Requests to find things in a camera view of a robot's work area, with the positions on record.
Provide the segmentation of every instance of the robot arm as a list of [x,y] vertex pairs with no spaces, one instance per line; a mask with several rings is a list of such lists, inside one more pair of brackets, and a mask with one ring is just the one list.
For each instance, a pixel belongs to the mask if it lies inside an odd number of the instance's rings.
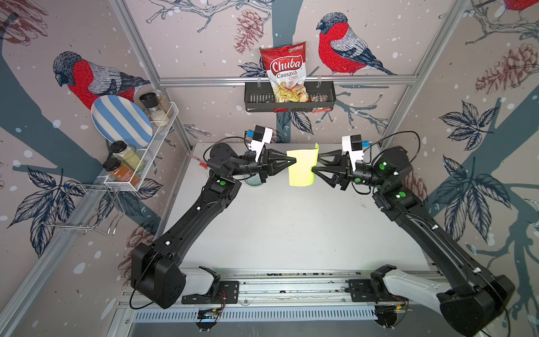
[[201,195],[178,222],[152,245],[139,244],[132,253],[131,287],[138,290],[161,308],[168,308],[181,296],[205,294],[215,297],[219,275],[208,269],[179,268],[185,254],[207,225],[236,197],[241,182],[235,175],[259,174],[266,182],[296,162],[295,158],[275,150],[265,149],[271,139],[271,129],[257,126],[253,135],[253,151],[238,156],[225,143],[216,144],[210,151],[210,177]]
[[[332,161],[321,159],[330,156],[334,157]],[[327,166],[315,167],[313,172],[330,186],[339,184],[346,190],[352,182],[377,188],[372,197],[380,211],[419,244],[449,282],[433,284],[386,265],[371,274],[375,292],[389,292],[415,300],[441,313],[465,336],[474,336],[503,312],[515,291],[514,284],[505,275],[493,276],[472,258],[440,228],[423,202],[401,184],[412,171],[402,147],[384,150],[372,166],[358,162],[355,169],[352,169],[348,154],[331,152],[320,154],[319,158]],[[332,177],[322,174],[323,171],[333,173]]]

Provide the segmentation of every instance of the white table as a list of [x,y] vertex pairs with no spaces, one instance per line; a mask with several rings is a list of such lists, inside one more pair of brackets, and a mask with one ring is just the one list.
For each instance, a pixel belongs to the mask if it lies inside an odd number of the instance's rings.
[[[210,145],[197,143],[194,154],[202,158]],[[230,145],[237,154],[245,152],[242,143]],[[266,146],[283,153],[314,148],[314,144]],[[320,144],[320,153],[340,147]],[[193,205],[209,177],[198,164],[191,159],[165,231]],[[285,169],[259,187],[242,183],[234,201],[193,243],[182,266],[322,272],[374,270],[385,264],[429,270],[419,245],[376,208],[372,196],[356,194],[352,186],[346,191],[331,188],[318,177],[311,186],[291,187]]]

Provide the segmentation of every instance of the striped plate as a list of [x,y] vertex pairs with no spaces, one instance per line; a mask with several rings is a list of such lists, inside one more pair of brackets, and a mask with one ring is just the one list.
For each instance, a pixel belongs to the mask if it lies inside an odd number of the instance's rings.
[[109,142],[123,140],[141,149],[149,144],[153,131],[150,120],[133,102],[116,95],[105,95],[92,105],[92,121]]

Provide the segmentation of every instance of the black metal basket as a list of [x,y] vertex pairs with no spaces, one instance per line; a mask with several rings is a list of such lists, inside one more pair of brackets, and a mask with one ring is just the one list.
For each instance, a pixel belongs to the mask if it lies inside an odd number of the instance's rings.
[[305,82],[305,89],[309,98],[316,95],[326,95],[326,102],[285,102],[276,103],[273,89],[269,82],[261,82],[260,88],[257,82],[245,83],[245,109],[249,112],[273,112],[275,109],[290,109],[290,111],[310,112],[313,108],[330,108],[335,105],[335,86],[332,81]]

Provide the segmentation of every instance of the bullfinch illustration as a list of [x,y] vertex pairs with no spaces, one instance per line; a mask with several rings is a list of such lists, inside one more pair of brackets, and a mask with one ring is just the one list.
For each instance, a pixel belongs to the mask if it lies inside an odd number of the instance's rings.
[[56,81],[67,87],[88,108],[103,95],[118,95],[133,101],[136,92],[150,81],[128,75],[112,67],[102,67],[83,59],[80,55],[65,51],[52,65]]
[[522,17],[521,12],[530,6],[535,5],[536,3],[539,2],[539,0],[487,0],[483,3],[478,4],[477,7],[483,7],[484,5],[492,3],[492,2],[499,2],[503,4],[503,6],[505,7],[503,10],[503,13],[498,17],[498,19],[496,19],[496,21],[499,21],[501,17],[505,14],[505,12],[507,12],[508,10],[518,11],[519,18],[520,18],[519,21],[522,21],[522,20],[526,20],[526,18]]
[[331,75],[353,75],[360,69],[378,69],[388,75],[395,75],[384,68],[382,62],[369,50],[367,43],[354,33],[343,13],[325,15],[316,29],[321,31],[318,54],[322,62],[331,69]]

